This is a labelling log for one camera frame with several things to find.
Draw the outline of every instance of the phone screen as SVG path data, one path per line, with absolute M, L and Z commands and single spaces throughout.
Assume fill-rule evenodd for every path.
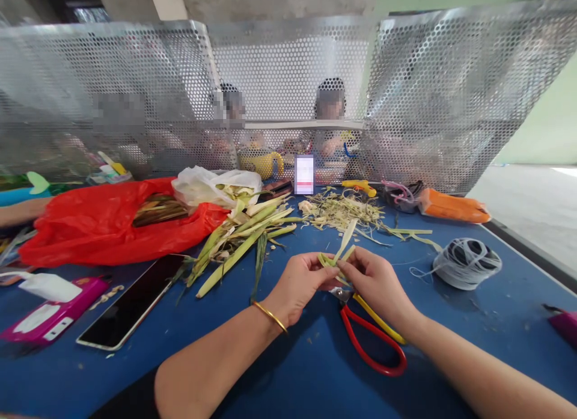
M 118 346 L 179 269 L 183 255 L 156 260 L 79 338 L 104 347 Z
M 295 194 L 311 195 L 314 193 L 314 156 L 311 154 L 295 155 Z

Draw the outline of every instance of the red plastic bag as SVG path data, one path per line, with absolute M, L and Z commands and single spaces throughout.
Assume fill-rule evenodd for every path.
M 36 220 L 36 236 L 20 249 L 25 264 L 118 266 L 182 252 L 221 225 L 229 210 L 202 203 L 186 219 L 134 228 L 151 194 L 172 195 L 173 178 L 75 189 L 55 197 Z

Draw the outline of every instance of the orange bag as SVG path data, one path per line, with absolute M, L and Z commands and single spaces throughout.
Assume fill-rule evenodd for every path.
M 435 218 L 484 224 L 491 220 L 485 205 L 473 198 L 453 197 L 427 188 L 419 194 L 419 206 L 423 215 Z
M 118 266 L 182 252 L 221 225 L 229 210 L 201 203 L 185 219 L 135 228 L 141 204 L 155 193 L 172 195 L 173 177 L 75 189 L 55 197 L 20 249 L 25 264 Z

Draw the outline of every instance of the gold bangle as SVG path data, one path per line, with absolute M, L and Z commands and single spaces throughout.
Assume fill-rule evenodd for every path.
M 274 321 L 276 321 L 276 324 L 278 324 L 281 329 L 288 335 L 289 331 L 287 330 L 287 328 L 284 326 L 284 324 L 281 323 L 281 321 L 276 318 L 274 316 L 274 314 L 272 312 L 270 312 L 268 309 L 266 309 L 264 306 L 262 306 L 260 303 L 258 303 L 257 301 L 253 301 L 252 302 L 253 305 L 255 305 L 258 309 L 260 309 L 262 312 L 264 312 L 265 314 L 267 314 L 270 318 L 272 318 Z

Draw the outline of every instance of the yellow hot glue gun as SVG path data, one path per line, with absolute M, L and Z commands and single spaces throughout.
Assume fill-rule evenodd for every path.
M 341 185 L 345 188 L 355 188 L 356 191 L 364 191 L 369 198 L 377 195 L 377 190 L 372 188 L 366 180 L 345 180 Z

